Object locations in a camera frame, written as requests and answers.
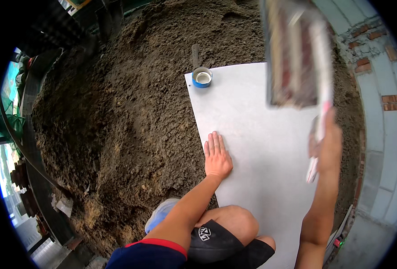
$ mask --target sand and cement mortar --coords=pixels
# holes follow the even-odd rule
[[[257,1],[152,3],[91,61],[66,51],[42,85],[33,124],[45,169],[75,194],[71,222],[104,256],[141,239],[159,202],[205,176],[184,79],[195,43],[209,68],[265,61]],[[333,62],[344,132],[336,227],[354,197],[363,116],[337,52]]]

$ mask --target red-trimmed sleeve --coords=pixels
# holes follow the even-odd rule
[[[169,241],[169,240],[165,240],[165,239],[157,239],[157,238],[142,239],[135,243],[128,244],[125,247],[131,247],[132,245],[135,245],[138,243],[168,247],[173,250],[179,251],[180,253],[182,253],[185,256],[185,258],[187,258],[186,250],[181,245],[179,245],[175,242]]]

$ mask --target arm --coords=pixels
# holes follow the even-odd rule
[[[206,177],[189,191],[168,213],[167,217],[144,239],[165,239],[181,245],[188,251],[191,231],[206,210],[212,195],[233,169],[225,150],[224,140],[217,132],[210,133],[204,143]]]
[[[342,132],[334,122],[335,111],[325,119],[325,137],[318,157],[320,178],[312,206],[303,218],[295,268],[321,268],[331,234],[338,197]]]

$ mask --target blue shoe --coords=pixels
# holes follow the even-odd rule
[[[169,198],[162,202],[157,209],[152,212],[151,218],[147,220],[145,225],[145,233],[148,234],[161,221],[163,221],[179,200],[180,199],[178,198]]]

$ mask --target knee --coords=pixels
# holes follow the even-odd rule
[[[244,231],[247,231],[248,234],[252,235],[253,237],[258,234],[258,221],[249,210],[237,205],[229,205],[227,206],[227,209],[229,215],[233,217],[235,222],[238,223],[239,227],[242,227]]]
[[[264,243],[271,246],[274,251],[276,251],[276,242],[272,237],[267,236],[267,235],[260,235],[260,236],[257,236],[256,239],[263,241]]]

